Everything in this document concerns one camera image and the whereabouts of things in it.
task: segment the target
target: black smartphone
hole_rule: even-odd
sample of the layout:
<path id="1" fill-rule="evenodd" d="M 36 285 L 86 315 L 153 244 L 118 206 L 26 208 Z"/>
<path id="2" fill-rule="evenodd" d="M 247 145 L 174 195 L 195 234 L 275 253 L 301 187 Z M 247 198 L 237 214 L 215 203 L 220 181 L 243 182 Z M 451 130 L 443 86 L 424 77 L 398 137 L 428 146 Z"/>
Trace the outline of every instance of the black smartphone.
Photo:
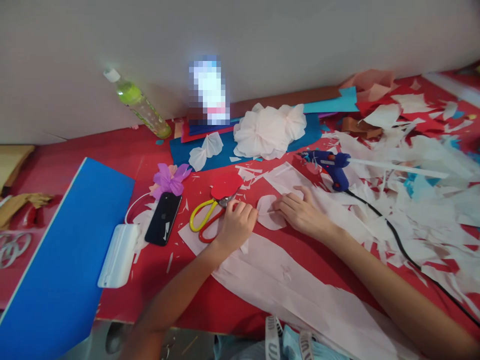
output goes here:
<path id="1" fill-rule="evenodd" d="M 167 245 L 181 202 L 182 195 L 175 196 L 171 192 L 164 192 L 161 195 L 145 234 L 147 243 Z"/>

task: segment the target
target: hot glue gun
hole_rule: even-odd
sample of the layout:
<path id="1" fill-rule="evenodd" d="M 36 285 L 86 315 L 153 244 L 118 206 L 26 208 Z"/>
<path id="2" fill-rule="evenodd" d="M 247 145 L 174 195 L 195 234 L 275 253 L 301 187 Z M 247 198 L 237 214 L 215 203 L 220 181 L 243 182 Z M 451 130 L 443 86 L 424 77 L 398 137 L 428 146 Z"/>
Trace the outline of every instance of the hot glue gun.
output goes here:
<path id="1" fill-rule="evenodd" d="M 344 192 L 349 188 L 349 180 L 344 173 L 344 167 L 349 164 L 349 154 L 339 152 L 335 155 L 331 151 L 309 150 L 298 152 L 297 155 L 324 168 L 333 180 L 332 188 L 335 191 Z"/>

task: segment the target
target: light blue clothing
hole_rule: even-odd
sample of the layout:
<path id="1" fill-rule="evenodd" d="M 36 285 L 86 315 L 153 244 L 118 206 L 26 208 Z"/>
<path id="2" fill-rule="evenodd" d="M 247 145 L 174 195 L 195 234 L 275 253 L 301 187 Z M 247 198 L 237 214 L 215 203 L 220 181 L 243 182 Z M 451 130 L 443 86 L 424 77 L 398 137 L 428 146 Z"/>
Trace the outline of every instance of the light blue clothing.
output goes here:
<path id="1" fill-rule="evenodd" d="M 302 360 L 299 346 L 299 334 L 285 325 L 280 340 L 281 360 Z M 265 341 L 240 339 L 235 336 L 217 337 L 214 346 L 215 360 L 265 360 Z M 315 360 L 349 360 L 348 357 L 312 340 Z"/>

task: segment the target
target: green liquid bottle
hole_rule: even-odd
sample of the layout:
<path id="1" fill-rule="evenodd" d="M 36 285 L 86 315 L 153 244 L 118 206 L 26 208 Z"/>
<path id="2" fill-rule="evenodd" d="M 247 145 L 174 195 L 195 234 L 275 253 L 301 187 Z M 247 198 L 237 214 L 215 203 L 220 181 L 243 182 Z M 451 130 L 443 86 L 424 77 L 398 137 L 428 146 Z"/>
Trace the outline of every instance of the green liquid bottle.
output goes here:
<path id="1" fill-rule="evenodd" d="M 155 135 L 166 139 L 172 133 L 167 122 L 162 119 L 154 106 L 145 97 L 142 91 L 131 81 L 121 79 L 115 69 L 107 69 L 103 75 L 109 82 L 115 84 L 116 93 L 124 103 Z"/>

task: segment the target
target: red paper circle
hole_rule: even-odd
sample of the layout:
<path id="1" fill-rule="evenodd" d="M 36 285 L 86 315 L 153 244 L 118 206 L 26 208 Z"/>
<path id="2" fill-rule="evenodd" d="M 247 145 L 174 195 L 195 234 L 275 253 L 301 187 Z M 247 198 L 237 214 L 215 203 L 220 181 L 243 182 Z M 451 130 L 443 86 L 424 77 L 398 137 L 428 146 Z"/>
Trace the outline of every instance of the red paper circle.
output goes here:
<path id="1" fill-rule="evenodd" d="M 211 196 L 216 200 L 230 197 L 237 192 L 243 183 L 244 180 L 237 173 L 224 173 L 213 180 Z"/>

